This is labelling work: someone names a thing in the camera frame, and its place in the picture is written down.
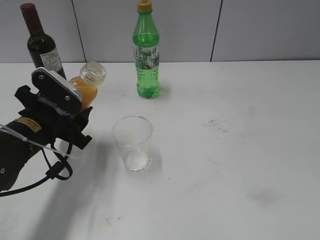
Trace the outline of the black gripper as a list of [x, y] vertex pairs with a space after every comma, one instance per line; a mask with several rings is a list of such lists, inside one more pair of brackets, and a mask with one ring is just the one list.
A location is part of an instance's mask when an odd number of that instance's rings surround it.
[[81, 150], [93, 139], [82, 133], [89, 123], [93, 107], [90, 106], [72, 117], [58, 114], [53, 107], [40, 102], [39, 97], [31, 93], [27, 85], [19, 87], [14, 96], [24, 106], [18, 113], [20, 117], [14, 120], [14, 130], [25, 138], [43, 145], [61, 139]]

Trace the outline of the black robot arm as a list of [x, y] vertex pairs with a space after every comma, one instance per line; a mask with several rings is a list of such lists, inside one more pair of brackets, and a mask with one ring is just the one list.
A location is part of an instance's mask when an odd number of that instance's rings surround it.
[[[75, 117], [61, 115], [40, 102], [29, 86], [18, 88], [14, 95], [24, 106], [19, 117], [0, 128], [0, 195], [6, 197], [38, 187], [49, 179], [68, 180], [73, 169], [68, 162], [72, 147], [84, 149], [92, 137], [82, 131], [89, 123], [92, 107]], [[58, 161], [48, 165], [45, 177], [29, 186], [13, 190], [20, 171], [38, 152], [48, 149]]]

